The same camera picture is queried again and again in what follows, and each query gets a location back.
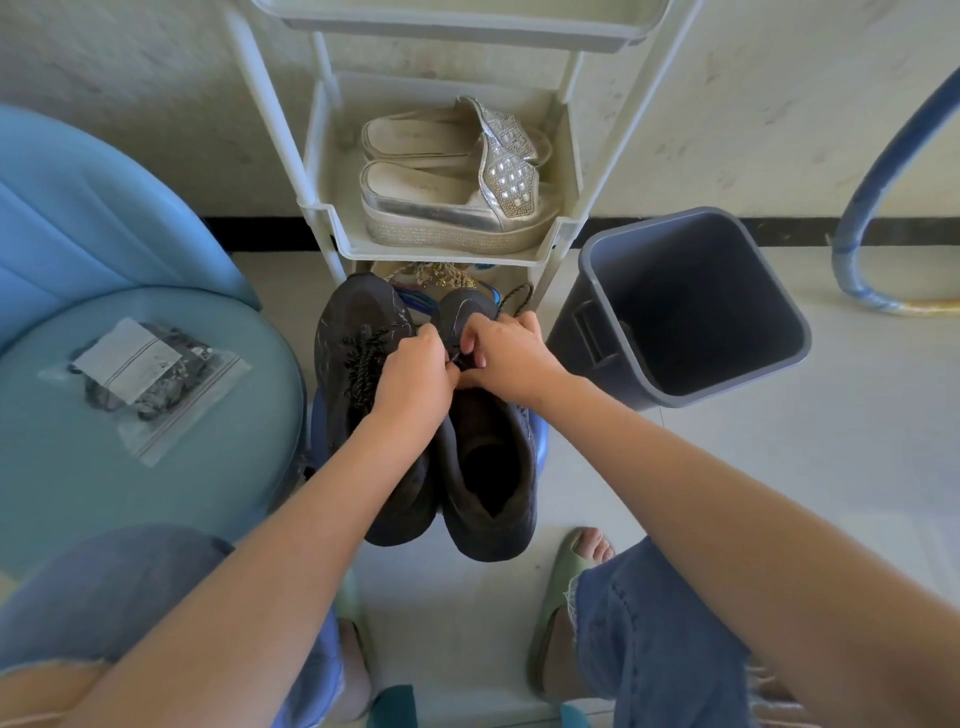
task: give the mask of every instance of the blue pipe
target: blue pipe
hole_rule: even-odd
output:
[[[833,275],[844,293],[865,306],[902,316],[960,314],[960,300],[901,301],[880,293],[863,281],[856,265],[863,233],[890,187],[959,109],[960,68],[950,74],[903,125],[857,187],[840,218],[830,240]]]

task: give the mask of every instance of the light blue chair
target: light blue chair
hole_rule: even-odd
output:
[[[300,368],[203,222],[102,141],[0,106],[0,571],[172,522],[236,540],[300,473]],[[180,328],[252,369],[152,467],[82,378],[42,373],[122,318]]]

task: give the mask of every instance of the tiled floor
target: tiled floor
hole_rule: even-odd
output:
[[[826,248],[765,253],[811,324],[810,357],[714,400],[646,415],[960,603],[960,319],[897,319],[854,307],[835,289]],[[320,256],[240,254],[235,261],[311,376],[311,337],[331,285]],[[904,296],[960,291],[960,248],[872,248],[863,267],[874,284]],[[544,330],[575,276],[572,256],[540,307]],[[554,716],[525,687],[523,665],[557,545],[584,523],[602,526],[621,547],[642,535],[555,432],[550,448],[537,535],[514,561],[471,562],[442,521],[412,544],[360,550],[356,569],[378,680],[416,687],[421,725],[504,726]],[[610,709],[599,701],[584,707]],[[596,717],[598,725],[608,721]]]

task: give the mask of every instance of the plastic zip bag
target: plastic zip bag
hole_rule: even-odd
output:
[[[81,378],[84,401],[109,414],[126,450],[152,467],[251,368],[177,328],[127,318],[40,376]]]

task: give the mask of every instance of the trash bin handle opening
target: trash bin handle opening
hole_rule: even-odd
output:
[[[590,355],[593,364],[601,364],[607,359],[616,356],[616,352],[604,353],[600,342],[594,332],[598,327],[606,327],[602,311],[597,310],[598,306],[594,301],[584,301],[573,312],[573,323],[576,325],[580,336],[584,340],[584,345]]]

